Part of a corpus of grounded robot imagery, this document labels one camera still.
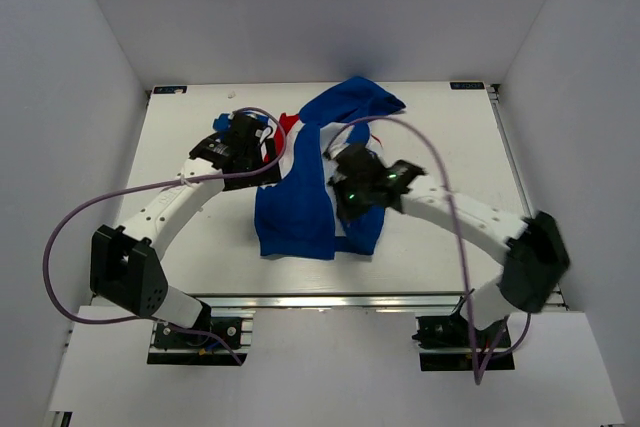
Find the blue white red jacket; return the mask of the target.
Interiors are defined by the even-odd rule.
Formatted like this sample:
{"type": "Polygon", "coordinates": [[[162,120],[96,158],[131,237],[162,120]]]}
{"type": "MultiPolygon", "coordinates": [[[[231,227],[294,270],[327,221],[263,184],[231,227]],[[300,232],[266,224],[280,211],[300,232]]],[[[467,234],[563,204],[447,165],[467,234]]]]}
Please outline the blue white red jacket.
{"type": "Polygon", "coordinates": [[[335,147],[362,143],[383,152],[379,137],[366,123],[341,131],[342,125],[368,116],[389,116],[405,109],[391,92],[371,80],[353,77],[306,103],[296,113],[281,113],[284,128],[275,134],[282,179],[256,191],[254,227],[263,257],[332,260],[338,252],[374,254],[385,210],[372,207],[357,219],[336,216],[335,196],[327,181],[334,171],[322,153],[332,138],[335,147]]]}

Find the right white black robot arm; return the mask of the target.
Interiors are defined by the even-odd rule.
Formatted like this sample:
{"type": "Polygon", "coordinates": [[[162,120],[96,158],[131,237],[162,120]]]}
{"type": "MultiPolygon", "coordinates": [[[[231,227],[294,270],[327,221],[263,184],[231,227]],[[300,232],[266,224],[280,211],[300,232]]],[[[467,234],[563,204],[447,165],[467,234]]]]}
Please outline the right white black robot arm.
{"type": "Polygon", "coordinates": [[[460,235],[500,265],[500,274],[474,288],[454,312],[452,335],[463,345],[477,344],[511,314],[541,312],[570,267],[558,224],[546,212],[522,217],[450,194],[423,168],[405,160],[387,166],[361,143],[323,155],[335,165],[328,184],[340,220],[350,223],[375,207],[393,209],[460,235]]]}

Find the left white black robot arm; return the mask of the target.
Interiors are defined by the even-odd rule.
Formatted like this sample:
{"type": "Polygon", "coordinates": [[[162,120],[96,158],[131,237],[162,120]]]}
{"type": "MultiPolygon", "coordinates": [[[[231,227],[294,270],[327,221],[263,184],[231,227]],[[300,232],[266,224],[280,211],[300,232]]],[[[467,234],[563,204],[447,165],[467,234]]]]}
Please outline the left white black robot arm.
{"type": "Polygon", "coordinates": [[[117,227],[101,226],[91,240],[90,289],[127,312],[177,326],[188,345],[211,334],[211,308],[169,285],[161,266],[166,250],[195,214],[224,192],[273,184],[275,127],[268,117],[237,112],[188,154],[176,182],[162,188],[117,227]]]}

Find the left blue table sticker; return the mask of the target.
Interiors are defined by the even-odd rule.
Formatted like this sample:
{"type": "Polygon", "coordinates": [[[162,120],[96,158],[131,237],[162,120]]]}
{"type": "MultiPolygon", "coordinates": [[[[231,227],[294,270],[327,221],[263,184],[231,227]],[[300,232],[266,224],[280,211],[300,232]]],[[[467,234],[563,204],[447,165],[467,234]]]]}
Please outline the left blue table sticker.
{"type": "Polygon", "coordinates": [[[155,86],[153,95],[180,95],[187,92],[186,85],[155,86]]]}

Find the blue table sticker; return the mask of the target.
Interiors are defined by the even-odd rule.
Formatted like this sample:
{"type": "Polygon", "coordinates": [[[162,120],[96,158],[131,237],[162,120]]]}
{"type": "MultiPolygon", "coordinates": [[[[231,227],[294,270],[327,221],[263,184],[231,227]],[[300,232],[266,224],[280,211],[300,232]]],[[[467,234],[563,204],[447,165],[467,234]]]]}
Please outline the blue table sticker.
{"type": "Polygon", "coordinates": [[[155,86],[153,95],[180,95],[187,92],[186,85],[155,86]]]}
{"type": "Polygon", "coordinates": [[[451,81],[449,83],[452,90],[484,90],[485,85],[479,81],[451,81]]]}

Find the right blue table sticker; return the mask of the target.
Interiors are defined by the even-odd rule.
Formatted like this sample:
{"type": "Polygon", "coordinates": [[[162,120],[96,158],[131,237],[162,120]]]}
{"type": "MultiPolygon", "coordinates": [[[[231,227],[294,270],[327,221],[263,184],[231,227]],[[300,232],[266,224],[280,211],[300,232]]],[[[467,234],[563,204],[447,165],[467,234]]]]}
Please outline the right blue table sticker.
{"type": "Polygon", "coordinates": [[[479,81],[451,81],[449,83],[452,90],[484,90],[485,85],[479,81]]]}

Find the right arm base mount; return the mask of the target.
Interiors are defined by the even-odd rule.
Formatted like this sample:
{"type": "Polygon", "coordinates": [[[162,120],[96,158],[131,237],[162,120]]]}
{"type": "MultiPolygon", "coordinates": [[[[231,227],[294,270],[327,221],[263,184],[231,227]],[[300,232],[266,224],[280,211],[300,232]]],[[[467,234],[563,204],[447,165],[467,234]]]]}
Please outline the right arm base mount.
{"type": "Polygon", "coordinates": [[[472,371],[472,352],[478,357],[481,367],[486,358],[486,371],[512,371],[515,369],[512,342],[505,318],[491,324],[485,330],[476,330],[476,348],[473,349],[468,335],[466,320],[460,311],[459,300],[453,312],[447,315],[426,315],[417,318],[417,330],[412,340],[419,350],[422,372],[472,371]]]}

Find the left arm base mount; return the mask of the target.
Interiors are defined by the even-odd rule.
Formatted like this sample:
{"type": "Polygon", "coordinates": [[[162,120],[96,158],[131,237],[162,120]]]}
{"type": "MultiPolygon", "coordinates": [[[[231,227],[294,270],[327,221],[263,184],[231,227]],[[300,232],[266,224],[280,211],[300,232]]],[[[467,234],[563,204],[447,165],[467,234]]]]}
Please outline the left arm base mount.
{"type": "Polygon", "coordinates": [[[209,330],[215,338],[181,333],[166,322],[156,322],[147,363],[204,367],[242,365],[252,343],[253,313],[214,309],[209,330]]]}

